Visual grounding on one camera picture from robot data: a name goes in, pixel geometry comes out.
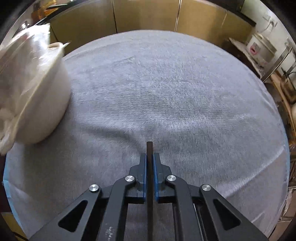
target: silver rivet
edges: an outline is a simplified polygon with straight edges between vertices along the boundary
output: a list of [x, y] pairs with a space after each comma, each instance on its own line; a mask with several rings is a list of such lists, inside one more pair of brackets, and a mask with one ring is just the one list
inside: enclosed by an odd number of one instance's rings
[[126, 180], [127, 182], [132, 182], [134, 179], [135, 179], [134, 176], [126, 176], [126, 177], [125, 177], [125, 180]]
[[209, 191], [209, 190], [211, 190], [211, 186], [208, 185], [208, 184], [204, 184], [204, 185], [202, 186], [202, 189], [203, 189], [204, 191]]
[[99, 190], [99, 186], [97, 184], [90, 185], [89, 190], [91, 192], [97, 192]]
[[174, 180], [176, 180], [176, 176], [174, 175], [168, 175], [167, 179], [171, 182], [173, 182]]

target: wall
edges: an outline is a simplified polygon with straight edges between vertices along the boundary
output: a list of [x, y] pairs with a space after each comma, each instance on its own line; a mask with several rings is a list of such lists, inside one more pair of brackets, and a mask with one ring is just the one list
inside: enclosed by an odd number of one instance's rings
[[[269, 22], [263, 18], [265, 15], [269, 15], [271, 17], [270, 19], [274, 19], [277, 22], [276, 27], [272, 29], [272, 26], [270, 26], [266, 31], [263, 32], [263, 35], [268, 37], [271, 43], [277, 49], [274, 59], [270, 62], [269, 65], [266, 66], [266, 70], [268, 70], [273, 65], [273, 63], [284, 51], [287, 38], [289, 38], [294, 46], [296, 46], [292, 40], [292, 37], [284, 27], [282, 22], [279, 20], [279, 18], [272, 11], [270, 11], [269, 8], [267, 8], [260, 0], [245, 0], [241, 12], [257, 23], [255, 32], [262, 32], [268, 26]], [[287, 71], [294, 62], [295, 58], [291, 53], [279, 67], [279, 72], [283, 73], [281, 67]]]

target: cable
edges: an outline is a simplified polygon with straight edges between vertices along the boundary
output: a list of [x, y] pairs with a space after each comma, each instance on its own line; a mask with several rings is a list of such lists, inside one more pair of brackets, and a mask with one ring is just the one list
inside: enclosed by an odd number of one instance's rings
[[22, 235], [16, 233], [16, 232], [13, 232], [13, 234], [16, 236], [16, 237], [19, 237], [21, 238], [22, 240], [25, 240], [25, 241], [29, 241], [28, 239], [26, 239], [25, 237], [23, 237]]
[[293, 73], [296, 74], [296, 71], [289, 73], [288, 76], [290, 76], [290, 74], [293, 74]]

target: gray towel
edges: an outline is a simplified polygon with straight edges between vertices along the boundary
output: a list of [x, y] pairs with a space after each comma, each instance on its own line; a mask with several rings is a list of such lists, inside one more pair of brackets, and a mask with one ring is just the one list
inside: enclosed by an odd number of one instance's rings
[[[91, 184], [105, 187], [138, 164], [146, 141], [172, 173], [212, 185], [264, 234], [283, 207], [287, 137], [264, 84], [203, 40], [133, 31], [64, 57], [72, 81], [56, 130], [8, 153], [4, 185], [30, 237]], [[155, 240], [174, 237], [171, 205], [155, 208]], [[145, 240], [146, 210], [130, 205], [125, 240]]]

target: black rod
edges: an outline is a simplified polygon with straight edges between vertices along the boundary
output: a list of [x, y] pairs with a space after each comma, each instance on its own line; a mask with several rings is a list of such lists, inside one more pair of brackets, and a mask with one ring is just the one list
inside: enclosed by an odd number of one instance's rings
[[67, 5], [68, 4], [51, 5], [51, 6], [47, 7], [46, 10], [60, 8], [60, 7], [64, 7], [64, 6], [67, 6]]
[[147, 232], [148, 241], [153, 240], [153, 142], [147, 142]]

